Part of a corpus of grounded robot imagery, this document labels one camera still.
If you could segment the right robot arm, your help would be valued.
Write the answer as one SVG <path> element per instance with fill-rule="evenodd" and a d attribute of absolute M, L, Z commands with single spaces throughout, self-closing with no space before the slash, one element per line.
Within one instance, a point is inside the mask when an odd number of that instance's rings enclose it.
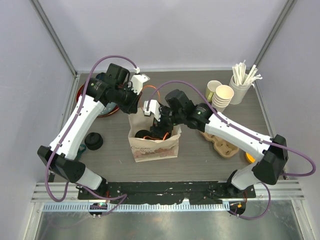
<path fill-rule="evenodd" d="M 194 104 L 186 94 L 175 89 L 165 96 L 167 105 L 157 100 L 145 101 L 143 112 L 146 116 L 154 116 L 154 124 L 158 131 L 168 132 L 174 125 L 186 125 L 190 129 L 213 135 L 235 145 L 249 153 L 254 163 L 235 170 L 229 176 L 223 196 L 236 198 L 245 189 L 256 183 L 275 185 L 288 161 L 286 139 L 277 135 L 270 140 L 267 135 L 259 134 L 227 118 L 206 103 Z"/>

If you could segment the brown paper bag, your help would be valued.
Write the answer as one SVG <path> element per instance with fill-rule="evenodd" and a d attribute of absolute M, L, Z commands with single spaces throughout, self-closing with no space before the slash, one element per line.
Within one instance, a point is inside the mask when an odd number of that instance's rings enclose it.
<path fill-rule="evenodd" d="M 179 139 L 182 133 L 181 127 L 173 127 L 171 137 L 167 139 L 156 139 L 151 136 L 150 128 L 153 125 L 152 116 L 144 116 L 143 98 L 138 101 L 137 113 L 128 116 L 130 131 L 128 141 L 135 162 L 146 162 L 162 159 L 176 158 L 179 152 Z M 140 130 L 148 130 L 149 136 L 135 138 Z"/>

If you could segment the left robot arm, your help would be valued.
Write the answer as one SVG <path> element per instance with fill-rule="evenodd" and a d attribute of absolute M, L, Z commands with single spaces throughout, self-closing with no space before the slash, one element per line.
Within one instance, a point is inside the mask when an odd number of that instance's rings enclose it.
<path fill-rule="evenodd" d="M 48 169 L 70 183 L 89 189 L 100 200 L 107 193 L 105 178 L 76 160 L 79 147 L 92 123 L 109 103 L 115 103 L 126 114 L 138 111 L 142 89 L 149 77 L 136 73 L 127 79 L 129 71 L 111 63 L 106 72 L 89 77 L 76 107 L 65 126 L 49 146 L 40 146 L 37 154 Z"/>

